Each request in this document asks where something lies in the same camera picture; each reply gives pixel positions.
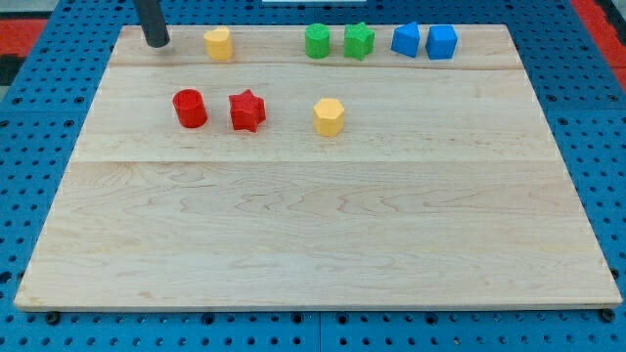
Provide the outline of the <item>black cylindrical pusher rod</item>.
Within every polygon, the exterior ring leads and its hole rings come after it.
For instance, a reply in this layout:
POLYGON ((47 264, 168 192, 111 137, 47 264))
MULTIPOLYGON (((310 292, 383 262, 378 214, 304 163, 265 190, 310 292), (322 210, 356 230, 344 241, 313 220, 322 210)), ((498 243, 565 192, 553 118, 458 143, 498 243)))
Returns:
POLYGON ((169 41, 166 21, 158 0, 133 0, 145 40, 152 48, 166 46, 169 41))

